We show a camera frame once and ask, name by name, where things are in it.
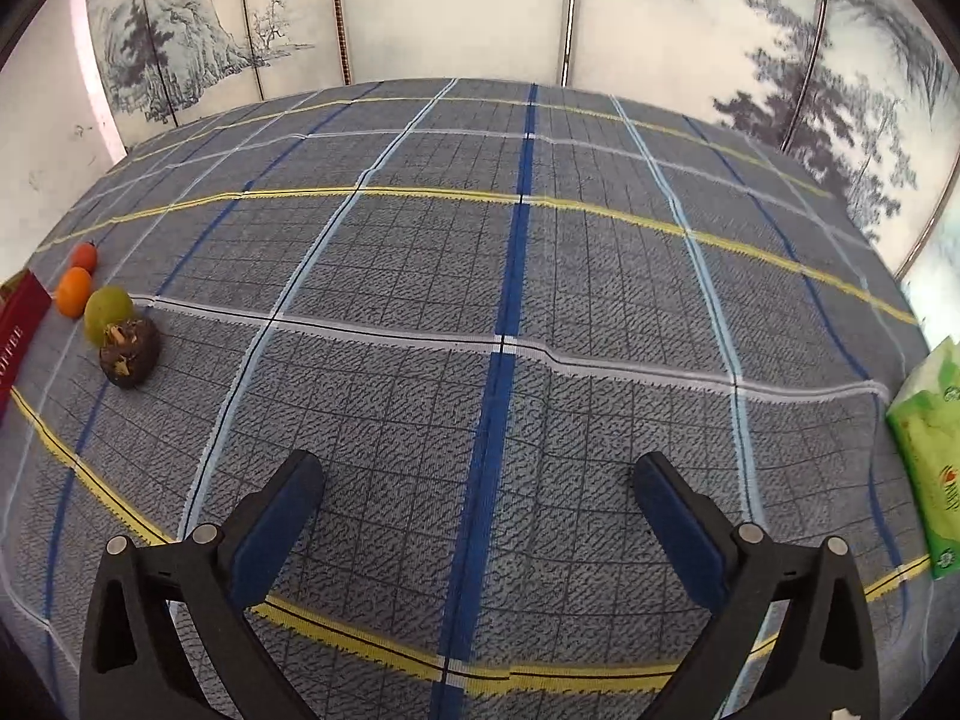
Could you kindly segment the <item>green round fruit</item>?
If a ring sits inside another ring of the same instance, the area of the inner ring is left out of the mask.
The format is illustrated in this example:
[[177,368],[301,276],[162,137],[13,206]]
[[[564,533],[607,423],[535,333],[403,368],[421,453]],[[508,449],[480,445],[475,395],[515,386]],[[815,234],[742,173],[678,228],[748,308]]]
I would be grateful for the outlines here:
[[117,284],[106,284],[96,289],[86,301],[83,314],[85,337],[94,348],[122,343],[122,328],[137,318],[137,310],[127,291]]

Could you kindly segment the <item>green tissue pack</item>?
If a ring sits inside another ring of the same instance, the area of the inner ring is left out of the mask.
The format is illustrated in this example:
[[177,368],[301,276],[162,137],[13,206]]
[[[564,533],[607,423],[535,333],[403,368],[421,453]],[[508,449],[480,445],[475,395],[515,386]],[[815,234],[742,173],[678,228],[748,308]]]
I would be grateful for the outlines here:
[[958,344],[947,337],[911,372],[887,410],[887,422],[918,504],[935,578],[958,571],[958,385]]

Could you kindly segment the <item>orange tangerine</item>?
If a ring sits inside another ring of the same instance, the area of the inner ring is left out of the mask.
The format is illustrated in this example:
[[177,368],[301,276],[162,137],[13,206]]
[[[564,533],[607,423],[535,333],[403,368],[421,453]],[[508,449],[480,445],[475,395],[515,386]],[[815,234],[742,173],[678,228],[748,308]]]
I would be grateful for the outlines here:
[[93,277],[82,266],[71,266],[53,291],[53,304],[67,319],[79,319],[93,293]]

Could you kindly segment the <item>red gold toffee tin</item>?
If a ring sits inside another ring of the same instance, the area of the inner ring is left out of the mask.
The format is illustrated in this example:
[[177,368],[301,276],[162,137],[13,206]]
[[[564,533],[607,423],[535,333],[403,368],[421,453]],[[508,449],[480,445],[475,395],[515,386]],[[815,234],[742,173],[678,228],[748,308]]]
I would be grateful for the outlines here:
[[21,362],[51,305],[49,291],[29,268],[23,268],[2,284],[0,416],[5,416]]

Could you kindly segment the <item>small red tomato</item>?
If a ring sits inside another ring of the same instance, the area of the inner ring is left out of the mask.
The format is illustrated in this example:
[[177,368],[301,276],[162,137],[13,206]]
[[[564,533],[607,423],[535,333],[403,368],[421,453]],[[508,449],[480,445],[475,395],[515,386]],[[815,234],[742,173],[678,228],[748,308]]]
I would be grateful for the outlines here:
[[93,242],[82,242],[78,244],[70,255],[71,268],[81,268],[86,273],[93,275],[98,266],[98,247]]

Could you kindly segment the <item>grey plaid tablecloth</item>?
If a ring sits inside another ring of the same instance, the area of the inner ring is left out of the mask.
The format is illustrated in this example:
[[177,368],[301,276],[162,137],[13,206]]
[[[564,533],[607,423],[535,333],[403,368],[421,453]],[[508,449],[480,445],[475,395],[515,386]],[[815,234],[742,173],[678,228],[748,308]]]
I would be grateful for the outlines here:
[[786,154],[599,94],[364,83],[132,149],[78,244],[158,325],[139,387],[48,316],[2,424],[2,629],[78,707],[114,535],[220,523],[291,450],[322,505],[252,628],[324,718],[631,718],[706,624],[631,494],[659,450],[732,520],[846,539],[882,710],[934,670],[887,400],[926,351]]

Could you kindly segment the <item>painted folding screen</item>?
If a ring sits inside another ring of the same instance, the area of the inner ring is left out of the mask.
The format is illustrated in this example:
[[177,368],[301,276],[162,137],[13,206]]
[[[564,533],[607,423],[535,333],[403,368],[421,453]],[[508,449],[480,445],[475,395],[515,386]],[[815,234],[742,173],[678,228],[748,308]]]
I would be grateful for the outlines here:
[[958,65],[921,0],[70,0],[110,149],[379,78],[571,86],[726,125],[839,193],[958,332]]

